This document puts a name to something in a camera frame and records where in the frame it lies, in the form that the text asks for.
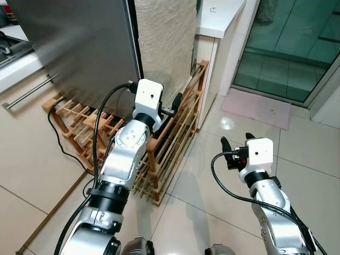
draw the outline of glass shower door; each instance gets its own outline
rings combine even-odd
[[[233,84],[302,105],[339,52],[339,0],[261,0]]]

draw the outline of stainless steel refrigerator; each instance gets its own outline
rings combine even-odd
[[[115,86],[143,77],[133,1],[7,1],[66,98],[98,108]],[[129,118],[133,103],[121,91],[105,110]]]

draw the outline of textured wall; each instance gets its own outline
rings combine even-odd
[[[163,84],[171,106],[190,76],[196,0],[135,0],[144,77]]]

